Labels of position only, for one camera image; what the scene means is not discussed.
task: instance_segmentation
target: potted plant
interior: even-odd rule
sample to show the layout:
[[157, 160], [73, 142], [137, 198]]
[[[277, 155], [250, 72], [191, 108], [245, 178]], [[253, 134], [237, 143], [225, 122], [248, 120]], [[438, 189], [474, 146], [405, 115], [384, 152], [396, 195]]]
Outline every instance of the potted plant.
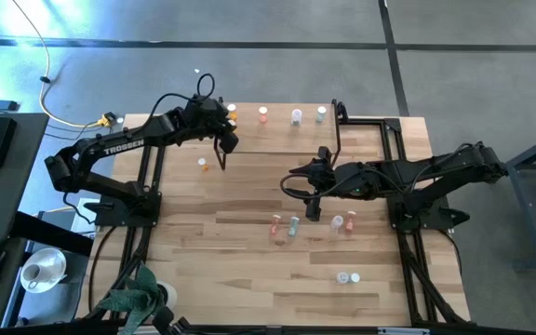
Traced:
[[129, 313], [122, 335], [133, 334], [148, 316], [154, 315], [169, 301], [176, 300], [176, 297], [170, 299], [168, 295], [177, 292], [174, 289], [167, 291], [157, 284], [153, 272], [144, 265], [140, 267], [136, 280], [126, 279], [126, 286], [127, 289], [112, 289], [109, 297], [97, 305], [101, 309]]

